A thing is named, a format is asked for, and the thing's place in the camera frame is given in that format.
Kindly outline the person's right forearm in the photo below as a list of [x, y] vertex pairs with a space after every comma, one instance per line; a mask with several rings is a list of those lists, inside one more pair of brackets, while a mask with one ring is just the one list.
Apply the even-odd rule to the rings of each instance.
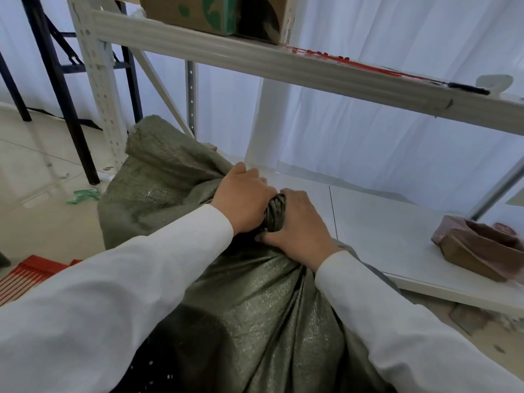
[[348, 252], [327, 258], [315, 283], [398, 393], [524, 393], [523, 381]]

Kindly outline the person's left forearm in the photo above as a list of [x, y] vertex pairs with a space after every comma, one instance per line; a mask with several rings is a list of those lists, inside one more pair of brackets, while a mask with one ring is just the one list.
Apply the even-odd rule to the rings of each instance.
[[232, 238], [227, 218], [203, 205], [0, 307], [0, 393], [109, 393]]

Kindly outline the cardboard box with green print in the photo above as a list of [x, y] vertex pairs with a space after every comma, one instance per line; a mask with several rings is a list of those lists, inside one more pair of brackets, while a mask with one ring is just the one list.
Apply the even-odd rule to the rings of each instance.
[[238, 0], [140, 0], [148, 19], [192, 30], [233, 35]]

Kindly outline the white plastic piece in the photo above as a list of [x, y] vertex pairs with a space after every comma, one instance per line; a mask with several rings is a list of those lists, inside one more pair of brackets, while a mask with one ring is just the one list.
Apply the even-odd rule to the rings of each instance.
[[475, 80], [475, 87], [481, 89], [488, 96], [499, 96], [514, 82], [509, 74], [485, 74]]

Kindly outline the white curtain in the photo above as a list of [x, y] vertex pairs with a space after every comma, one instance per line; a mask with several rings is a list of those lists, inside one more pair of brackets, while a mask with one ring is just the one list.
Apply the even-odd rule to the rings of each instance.
[[[524, 96], [524, 0], [300, 0], [291, 44]], [[473, 208], [524, 137], [198, 64], [200, 140], [443, 211]]]

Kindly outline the dark blue metal rack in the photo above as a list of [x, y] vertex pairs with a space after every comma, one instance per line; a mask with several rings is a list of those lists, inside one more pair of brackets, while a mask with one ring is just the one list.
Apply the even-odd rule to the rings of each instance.
[[[43, 65], [46, 69], [46, 73], [49, 77], [51, 87], [55, 93], [58, 105], [62, 112], [63, 119], [67, 125], [69, 134], [73, 144], [75, 145], [75, 150], [84, 169], [84, 173], [89, 184], [98, 185], [101, 182], [99, 173], [96, 171], [95, 164], [81, 126], [84, 125], [96, 128], [98, 130], [102, 129], [98, 127], [98, 125], [96, 125], [92, 120], [78, 118], [78, 114], [75, 110], [73, 99], [65, 79], [66, 74], [85, 73], [87, 71], [80, 57], [66, 40], [66, 38], [76, 38], [76, 34], [73, 32], [59, 31], [44, 12], [40, 0], [21, 0], [21, 2], [30, 25], [30, 29], [36, 40], [36, 45], [42, 58]], [[56, 42], [56, 44], [59, 45], [66, 53], [70, 64], [62, 65], [59, 62], [53, 41]], [[141, 120], [141, 118], [143, 118], [143, 113], [135, 60], [132, 52], [128, 47], [122, 45], [121, 52], [123, 55], [122, 60], [119, 60], [115, 52], [113, 52], [114, 69], [125, 70], [126, 72], [134, 119], [137, 123]], [[43, 112], [44, 114], [51, 116], [51, 114], [48, 112], [40, 109], [28, 108], [26, 106], [1, 51], [0, 74], [23, 121], [32, 121], [29, 110]]]

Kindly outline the person's right hand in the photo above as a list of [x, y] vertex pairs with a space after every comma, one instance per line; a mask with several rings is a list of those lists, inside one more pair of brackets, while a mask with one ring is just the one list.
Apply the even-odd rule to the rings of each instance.
[[283, 253], [316, 273], [327, 258], [342, 249], [335, 244], [305, 191], [283, 189], [282, 194], [285, 196], [285, 220], [279, 231], [292, 233], [296, 244], [295, 251]]

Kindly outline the person's left hand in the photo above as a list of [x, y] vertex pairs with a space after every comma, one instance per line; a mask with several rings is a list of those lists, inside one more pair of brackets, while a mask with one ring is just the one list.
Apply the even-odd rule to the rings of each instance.
[[267, 184], [258, 169], [247, 169], [239, 162], [220, 182], [211, 205], [227, 218], [236, 236], [263, 223], [269, 201], [276, 195], [277, 190]]

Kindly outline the green woven sack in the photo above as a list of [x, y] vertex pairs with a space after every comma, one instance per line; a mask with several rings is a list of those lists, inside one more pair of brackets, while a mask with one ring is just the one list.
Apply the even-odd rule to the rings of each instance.
[[[209, 203], [232, 164], [159, 116], [130, 133], [98, 204], [107, 250]], [[254, 236], [281, 229], [285, 198], [232, 244], [141, 344], [114, 392], [396, 393], [318, 291], [313, 273]]]

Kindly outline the dark brown cardboard box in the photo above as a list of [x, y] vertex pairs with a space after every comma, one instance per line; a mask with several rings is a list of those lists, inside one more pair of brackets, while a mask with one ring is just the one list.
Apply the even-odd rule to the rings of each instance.
[[239, 0], [235, 35], [287, 45], [299, 0]]

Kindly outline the crumpled brown pink packet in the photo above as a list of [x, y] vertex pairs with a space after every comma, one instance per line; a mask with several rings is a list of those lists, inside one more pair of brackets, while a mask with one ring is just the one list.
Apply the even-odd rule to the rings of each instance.
[[515, 235], [446, 215], [431, 240], [451, 264], [495, 282], [524, 285], [524, 242]]

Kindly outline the white metal shelf rack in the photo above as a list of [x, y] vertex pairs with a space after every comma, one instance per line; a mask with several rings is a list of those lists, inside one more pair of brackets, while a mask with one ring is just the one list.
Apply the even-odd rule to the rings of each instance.
[[[112, 43], [151, 69], [144, 51], [322, 90], [430, 116], [524, 135], [524, 100], [506, 100], [448, 86], [364, 71], [293, 54], [284, 46], [215, 36], [123, 15], [114, 0], [67, 0], [88, 78], [114, 157], [126, 158], [127, 138], [116, 89]], [[325, 184], [313, 186], [331, 232], [399, 288], [524, 317], [524, 286], [498, 283], [446, 262], [430, 242], [440, 212]]]

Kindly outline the green plastic scrap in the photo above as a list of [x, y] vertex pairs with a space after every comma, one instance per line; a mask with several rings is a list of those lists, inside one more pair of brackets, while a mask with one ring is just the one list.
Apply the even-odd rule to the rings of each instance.
[[89, 199], [99, 201], [101, 193], [98, 188], [91, 187], [89, 189], [77, 190], [73, 192], [73, 197], [67, 200], [68, 205], [77, 205]]

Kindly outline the black pen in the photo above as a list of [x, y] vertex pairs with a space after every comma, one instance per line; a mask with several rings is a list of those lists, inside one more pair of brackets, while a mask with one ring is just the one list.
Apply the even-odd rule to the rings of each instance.
[[460, 91], [463, 91], [463, 92], [479, 94], [479, 95], [484, 95], [484, 96], [490, 95], [490, 90], [487, 90], [487, 89], [481, 88], [481, 87], [476, 87], [476, 86], [471, 86], [471, 85], [466, 85], [466, 84], [460, 84], [460, 83], [455, 83], [455, 82], [448, 82], [447, 86], [450, 89], [460, 90]]

